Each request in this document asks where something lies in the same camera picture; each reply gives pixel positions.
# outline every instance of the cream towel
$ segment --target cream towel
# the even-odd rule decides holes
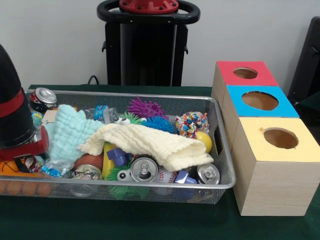
[[[105,142],[115,144],[126,153],[151,155],[170,172],[213,161],[198,140],[136,124],[102,126],[79,149],[97,156]]]

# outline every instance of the white wall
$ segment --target white wall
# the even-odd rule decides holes
[[[106,83],[101,52],[102,0],[0,0],[0,43],[22,85]],[[217,60],[265,61],[287,92],[319,0],[190,0],[201,9],[189,25],[184,86],[212,86]]]

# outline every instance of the spiky ball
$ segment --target spiky ball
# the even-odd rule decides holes
[[[131,100],[128,112],[138,115],[139,118],[160,116],[168,119],[167,116],[164,116],[164,111],[157,102],[152,103],[149,101],[147,103],[146,101],[141,101],[138,96],[136,98]]]
[[[121,170],[130,169],[129,165],[114,167],[110,170],[110,173],[104,180],[118,181],[117,175]],[[108,186],[110,194],[116,200],[123,200],[130,197],[139,196],[140,199],[145,199],[148,196],[148,187],[136,187],[136,186]]]
[[[131,112],[125,112],[120,115],[120,118],[123,119],[129,119],[131,124],[137,124],[140,125],[142,123],[141,118],[139,118],[137,115]]]
[[[171,123],[161,116],[148,117],[146,121],[142,122],[142,125],[152,129],[158,129],[164,132],[168,132],[171,134],[175,132],[174,127],[171,125]]]

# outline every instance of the purple spiky ball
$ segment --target purple spiky ball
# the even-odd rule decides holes
[[[128,107],[128,112],[136,114],[139,118],[149,118],[154,116],[160,116],[164,119],[168,119],[167,116],[164,116],[164,111],[161,109],[161,106],[151,101],[141,101],[141,99],[137,96],[137,99],[132,99],[130,102],[130,106]]]

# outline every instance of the wire mesh basket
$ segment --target wire mesh basket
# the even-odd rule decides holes
[[[236,182],[230,150],[218,103],[210,97],[147,95],[108,92],[54,91],[58,104],[77,107],[78,110],[107,105],[124,113],[130,101],[139,96],[142,101],[159,103],[170,122],[187,112],[207,113],[209,136],[213,145],[210,155],[220,173],[220,182],[213,184],[180,184],[158,182],[131,182],[81,180],[47,177],[0,176],[0,194],[67,199],[129,200],[170,203],[216,204],[226,189]]]

